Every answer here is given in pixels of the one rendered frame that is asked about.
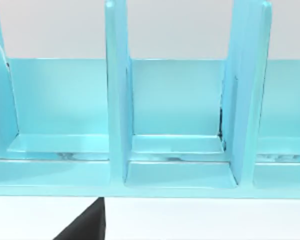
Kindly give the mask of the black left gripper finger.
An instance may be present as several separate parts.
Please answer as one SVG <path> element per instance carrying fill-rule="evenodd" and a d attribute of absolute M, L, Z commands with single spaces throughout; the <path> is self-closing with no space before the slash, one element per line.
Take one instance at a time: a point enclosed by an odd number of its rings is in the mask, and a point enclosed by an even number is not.
<path fill-rule="evenodd" d="M 105 240 L 105 198 L 98 197 L 53 240 Z"/>

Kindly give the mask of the light blue rack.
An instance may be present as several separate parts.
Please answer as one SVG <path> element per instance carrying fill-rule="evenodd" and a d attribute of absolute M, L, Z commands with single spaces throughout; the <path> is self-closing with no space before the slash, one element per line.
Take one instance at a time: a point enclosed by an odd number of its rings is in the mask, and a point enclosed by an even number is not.
<path fill-rule="evenodd" d="M 269 59 L 272 0 L 234 0 L 225 59 L 7 57 L 0 196 L 300 199 L 300 59 Z"/>

